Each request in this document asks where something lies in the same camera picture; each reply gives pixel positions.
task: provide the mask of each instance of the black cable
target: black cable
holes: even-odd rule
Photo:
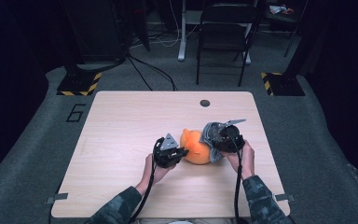
[[[132,59],[130,56],[127,56],[128,60],[132,63],[132,66],[135,68],[135,70],[138,72],[139,76],[141,76],[142,80],[144,81],[144,83],[146,84],[146,86],[149,88],[149,90],[152,91],[152,88],[149,86],[149,84],[147,83],[147,81],[145,80],[144,76],[142,76],[142,73],[138,70],[138,68],[135,66],[135,64],[133,63]]]
[[[131,224],[132,222],[135,221],[135,219],[138,217],[139,213],[141,213],[142,209],[144,208],[144,205],[146,203],[147,197],[149,196],[150,190],[152,189],[153,186],[153,181],[154,181],[154,173],[156,171],[156,163],[154,161],[154,154],[155,154],[155,149],[153,148],[153,154],[152,154],[152,173],[150,174],[150,179],[149,179],[149,184],[147,185],[147,189],[146,189],[146,193],[145,196],[143,197],[141,204],[139,205],[138,209],[136,210],[135,214],[130,218],[130,222],[129,224]]]
[[[292,221],[293,224],[296,224],[295,221],[293,220],[293,218],[290,215],[288,217]]]
[[[134,58],[133,56],[131,56],[130,54],[128,54],[127,58],[130,60],[130,62],[132,63],[132,65],[135,67],[133,61],[131,59],[133,59],[134,61],[141,63],[153,70],[155,70],[156,72],[158,72],[162,77],[164,77],[165,79],[167,79],[168,81],[170,81],[172,83],[172,90],[173,91],[178,91],[173,79],[171,78],[170,75],[168,75],[166,72],[162,71],[161,69],[157,68],[154,65],[151,65],[149,63],[145,63],[137,58]],[[135,69],[138,71],[138,73],[140,74],[141,78],[144,80],[144,83],[146,83],[146,85],[149,87],[149,85],[147,84],[147,82],[145,81],[144,77],[142,76],[141,72],[135,67]]]
[[[242,174],[242,155],[240,155],[240,152],[237,148],[237,155],[238,155],[238,171],[237,171],[237,183],[235,185],[235,197],[234,197],[234,211],[235,211],[235,219],[238,224],[240,224],[240,213],[238,209],[238,198],[240,195],[240,185],[241,185],[241,174]]]

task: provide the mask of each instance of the person's arm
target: person's arm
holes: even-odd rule
[[[252,221],[264,223],[292,223],[273,199],[272,192],[258,175],[244,179],[246,199],[248,200]]]
[[[272,193],[261,180],[255,175],[255,151],[245,141],[242,150],[242,173],[241,179],[245,189],[246,199],[248,200],[251,219],[257,224],[264,223],[291,223],[290,219],[284,214],[279,205],[272,198]],[[237,153],[222,152],[231,163],[235,172],[238,171],[239,160]]]
[[[144,174],[136,187],[129,187],[101,207],[90,219],[89,224],[129,223],[132,212],[146,193],[152,173],[153,158],[149,154],[145,159]],[[174,166],[167,169],[156,167],[153,185],[157,184]]]

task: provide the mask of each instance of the orange stuffed toy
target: orange stuffed toy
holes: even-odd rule
[[[183,129],[180,136],[180,147],[188,150],[185,159],[198,165],[211,161],[209,146],[201,143],[200,137],[200,131],[189,131],[188,129]]]

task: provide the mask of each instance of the small round hole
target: small round hole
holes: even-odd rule
[[[202,105],[203,107],[208,107],[211,104],[211,102],[209,102],[209,100],[201,100],[200,101],[200,105]]]

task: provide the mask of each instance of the dark background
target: dark background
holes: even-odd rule
[[[308,50],[293,60],[314,58],[306,69],[307,81],[324,109],[330,133],[358,168],[358,2],[311,2],[302,33],[320,27],[324,35],[320,42],[307,40]],[[328,15],[322,21],[321,11]],[[57,35],[65,49],[57,47]],[[0,161],[43,102],[46,72],[65,60],[83,63],[60,1],[0,0]]]

